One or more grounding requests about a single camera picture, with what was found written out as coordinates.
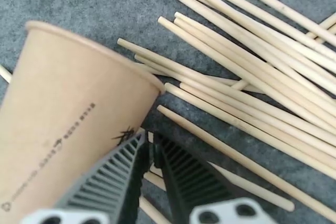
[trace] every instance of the pile of wooden sticks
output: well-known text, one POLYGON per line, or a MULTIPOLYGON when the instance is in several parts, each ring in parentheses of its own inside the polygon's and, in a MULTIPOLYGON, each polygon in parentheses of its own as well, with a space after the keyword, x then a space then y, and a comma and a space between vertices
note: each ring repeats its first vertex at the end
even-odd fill
MULTIPOLYGON (((139 66, 181 81, 167 91, 336 179, 336 14, 317 25, 277 0, 261 0, 310 32, 304 34, 246 0, 226 0, 268 23, 265 26, 223 0, 179 0, 240 41, 261 59, 208 27, 176 12, 174 22, 158 22, 241 77, 206 76, 124 39, 139 66), (243 90, 268 95, 296 115, 243 90)), ((292 197, 336 222, 336 212, 231 149, 196 125, 160 106, 163 114, 292 197)))

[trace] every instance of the cup rim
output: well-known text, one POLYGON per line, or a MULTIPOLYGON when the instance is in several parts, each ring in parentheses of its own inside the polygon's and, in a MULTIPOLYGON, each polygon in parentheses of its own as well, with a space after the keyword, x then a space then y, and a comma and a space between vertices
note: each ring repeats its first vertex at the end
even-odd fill
POLYGON ((96 50, 100 52, 101 54, 109 57, 110 59, 117 61, 118 63, 122 64, 123 66, 129 68, 130 70, 136 72, 140 77, 146 79, 150 83, 152 83, 155 87, 157 87, 161 94, 164 94, 165 87, 163 83, 154 75, 151 73, 146 72, 145 70, 137 67, 133 61, 130 59, 127 59, 126 57, 122 56, 121 54, 91 40, 88 38, 85 38, 83 36, 80 36, 78 34, 75 34, 71 31, 65 30, 63 28, 60 28, 58 26, 51 25, 46 22, 37 21, 37 20, 30 20, 26 22, 25 28, 27 31, 30 31, 32 29, 40 29, 43 31, 46 31, 48 33, 56 34, 58 36, 71 39, 75 42, 78 42, 82 45, 85 45, 87 47, 90 47, 93 50, 96 50))

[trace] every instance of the gray carpet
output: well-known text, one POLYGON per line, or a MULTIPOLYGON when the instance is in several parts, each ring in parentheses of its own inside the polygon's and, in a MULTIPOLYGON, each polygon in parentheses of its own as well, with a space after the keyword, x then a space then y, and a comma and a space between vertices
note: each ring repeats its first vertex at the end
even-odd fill
MULTIPOLYGON (((257 0, 249 1, 276 14, 257 0)), ((336 11, 335 0, 281 1, 316 22, 321 22, 336 11)), ((0 0, 0 63, 10 71, 15 68, 26 36, 24 23, 30 19, 37 19, 93 39, 130 59, 133 58, 133 54, 116 44, 119 37, 133 41, 202 73, 236 78, 234 74, 157 24, 156 20, 161 15, 172 20, 175 11, 187 14, 214 28, 177 0, 0 0)), ((169 78, 162 78, 162 81, 177 83, 169 78)), ((6 87, 5 81, 0 80, 1 99, 6 87)), ((265 96, 261 95, 260 97, 276 104, 265 96)), ((163 104, 185 116, 315 199, 336 209, 336 183, 331 178, 170 94, 160 97, 154 107, 158 104, 163 104)), ((176 126, 155 109, 150 112, 143 126, 151 131, 158 130, 168 137, 176 138, 185 146, 199 152, 205 159, 291 199, 279 189, 176 126)), ((167 198, 163 191, 144 182, 143 192, 155 206, 170 218, 167 198)), ((256 199, 279 223, 329 223, 319 214, 294 199, 291 199, 296 204, 296 210, 293 213, 288 213, 261 199, 256 199)), ((138 223, 151 223, 151 219, 140 211, 138 223)))

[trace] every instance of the screw hole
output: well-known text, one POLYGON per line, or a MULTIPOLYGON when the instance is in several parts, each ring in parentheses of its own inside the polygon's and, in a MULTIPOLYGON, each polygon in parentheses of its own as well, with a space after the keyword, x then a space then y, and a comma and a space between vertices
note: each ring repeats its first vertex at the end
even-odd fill
POLYGON ((57 216, 49 217, 48 219, 45 219, 41 224, 60 224, 61 218, 57 216))
POLYGON ((216 224, 219 223, 219 218, 218 216, 210 211, 205 211, 202 212, 199 216, 198 219, 202 224, 216 224))
POLYGON ((246 204, 237 206, 236 211, 240 216, 250 216, 251 217, 251 216, 256 215, 255 210, 251 206, 246 205, 246 204))
POLYGON ((83 224, 100 224, 100 221, 96 219, 89 219, 83 222, 83 224))

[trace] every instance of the paper cup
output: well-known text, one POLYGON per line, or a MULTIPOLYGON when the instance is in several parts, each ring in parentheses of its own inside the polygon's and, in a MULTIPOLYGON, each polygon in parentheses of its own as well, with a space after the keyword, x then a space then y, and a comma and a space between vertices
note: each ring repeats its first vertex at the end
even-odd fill
POLYGON ((69 186, 136 132, 163 84, 89 39, 28 22, 0 110, 0 223, 53 207, 69 186))

